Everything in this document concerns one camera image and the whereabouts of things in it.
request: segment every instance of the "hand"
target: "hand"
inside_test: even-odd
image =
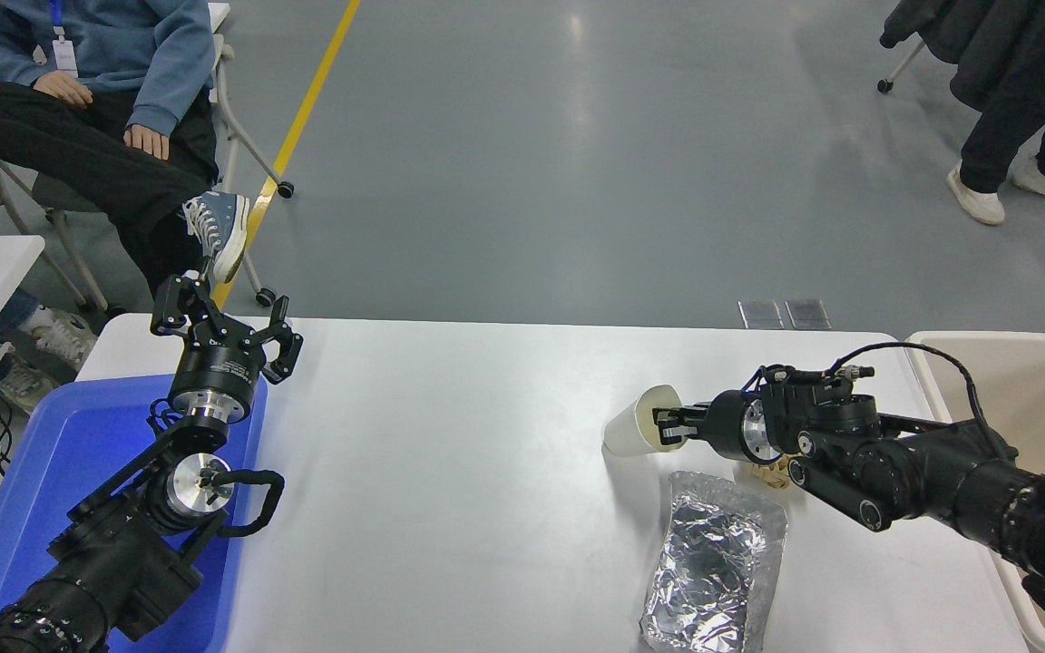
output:
[[[133,124],[123,133],[123,144],[142,149],[159,161],[165,162],[167,160],[167,136],[163,136],[154,129],[144,127],[142,124]]]
[[[87,109],[87,104],[92,102],[91,90],[61,70],[50,71],[34,79],[32,88],[34,91],[62,99],[76,109]]]

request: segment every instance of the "yellow object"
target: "yellow object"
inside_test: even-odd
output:
[[[325,78],[328,77],[328,71],[332,70],[333,59],[336,59],[336,52],[341,49],[341,43],[345,42],[345,34],[349,32],[349,25],[353,23],[353,16],[357,13],[357,5],[359,4],[361,0],[349,0],[349,5],[345,7],[345,14],[341,17],[341,22],[336,24],[336,31],[333,32],[333,38],[328,42],[325,54],[322,55],[320,64],[317,65],[312,81],[308,83],[306,95],[301,100],[301,107],[298,107],[298,115],[294,117],[293,124],[289,125],[289,133],[285,136],[285,141],[281,143],[281,151],[277,153],[277,160],[273,161],[273,168],[277,169],[278,174],[284,174],[285,169],[289,167],[293,151],[298,147],[298,141],[301,141],[301,134],[304,132],[304,127],[306,127],[308,116],[312,114],[312,108],[316,107],[320,91],[325,86]],[[269,204],[273,202],[275,193],[277,193],[277,183],[272,178],[264,179],[264,186],[260,189],[260,195],[257,196],[256,203],[253,204],[252,210],[249,212],[249,239],[245,241],[245,251],[249,251],[253,239],[257,238],[257,231],[260,229],[262,220],[264,220],[264,212],[269,210]],[[212,289],[212,302],[215,302],[216,306],[224,308],[224,302],[228,299],[229,290],[231,289],[231,281],[228,284],[216,285],[216,288]]]

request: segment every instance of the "lanyard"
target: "lanyard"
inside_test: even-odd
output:
[[[54,28],[55,37],[59,41],[66,38],[67,32],[63,29],[63,0],[50,0],[51,3],[51,26]]]

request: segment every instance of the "foil-wrapped package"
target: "foil-wrapped package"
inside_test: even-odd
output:
[[[760,653],[781,574],[785,509],[728,479],[675,471],[671,520],[644,605],[658,652]]]

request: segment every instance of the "paper cup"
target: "paper cup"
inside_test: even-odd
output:
[[[679,409],[683,405],[671,386],[648,389],[640,398],[612,418],[602,430],[602,445],[616,456],[646,456],[663,450],[676,450],[686,441],[659,443],[653,409]]]

